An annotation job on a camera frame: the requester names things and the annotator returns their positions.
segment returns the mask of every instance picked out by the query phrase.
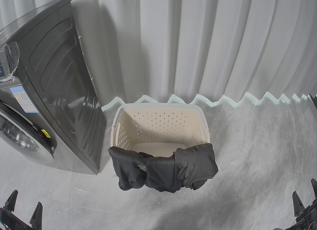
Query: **yellow warning sticker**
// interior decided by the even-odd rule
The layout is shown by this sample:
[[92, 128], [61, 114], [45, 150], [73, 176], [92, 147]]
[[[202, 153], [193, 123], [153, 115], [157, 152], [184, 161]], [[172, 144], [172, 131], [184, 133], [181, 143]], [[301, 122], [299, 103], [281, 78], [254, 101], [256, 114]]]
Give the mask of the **yellow warning sticker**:
[[41, 129], [41, 131], [44, 133], [44, 135], [48, 138], [51, 138], [51, 136], [46, 132], [45, 129]]

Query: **door glass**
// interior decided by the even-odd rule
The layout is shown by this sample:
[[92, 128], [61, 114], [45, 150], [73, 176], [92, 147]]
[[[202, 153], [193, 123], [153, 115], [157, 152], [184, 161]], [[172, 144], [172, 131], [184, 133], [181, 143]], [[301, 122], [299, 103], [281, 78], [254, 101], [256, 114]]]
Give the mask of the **door glass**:
[[16, 144], [30, 151], [37, 151], [38, 145], [13, 123], [0, 116], [0, 130]]

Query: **basket handle hole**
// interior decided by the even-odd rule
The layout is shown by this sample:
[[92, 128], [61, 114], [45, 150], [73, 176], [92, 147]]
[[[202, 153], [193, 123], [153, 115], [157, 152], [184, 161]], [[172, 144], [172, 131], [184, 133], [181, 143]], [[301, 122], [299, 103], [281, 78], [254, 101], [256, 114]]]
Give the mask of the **basket handle hole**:
[[116, 146], [118, 145], [119, 132], [120, 132], [120, 123], [118, 123], [118, 127], [117, 127], [117, 133], [116, 133]]

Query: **qr code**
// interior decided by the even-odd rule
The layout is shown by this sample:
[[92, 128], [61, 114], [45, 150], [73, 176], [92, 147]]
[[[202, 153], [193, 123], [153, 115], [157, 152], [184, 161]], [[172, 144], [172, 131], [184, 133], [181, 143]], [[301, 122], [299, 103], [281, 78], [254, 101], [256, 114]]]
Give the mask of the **qr code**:
[[22, 101], [29, 101], [30, 100], [26, 93], [20, 93], [19, 98]]

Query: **washing machine door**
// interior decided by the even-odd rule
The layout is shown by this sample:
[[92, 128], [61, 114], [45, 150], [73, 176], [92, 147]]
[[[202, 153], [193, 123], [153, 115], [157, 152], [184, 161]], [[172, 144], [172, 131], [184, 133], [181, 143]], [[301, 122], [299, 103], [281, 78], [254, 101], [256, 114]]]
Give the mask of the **washing machine door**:
[[52, 163], [52, 149], [30, 123], [0, 103], [0, 139], [37, 163]]

